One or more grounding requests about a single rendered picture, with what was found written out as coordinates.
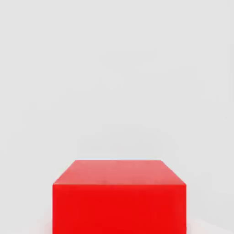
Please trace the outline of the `small red cube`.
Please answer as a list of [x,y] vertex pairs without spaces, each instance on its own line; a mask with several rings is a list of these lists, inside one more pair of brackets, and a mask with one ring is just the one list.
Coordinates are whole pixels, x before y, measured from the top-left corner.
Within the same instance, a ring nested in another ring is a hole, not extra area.
[[186,234],[186,184],[160,160],[76,160],[53,183],[53,234]]

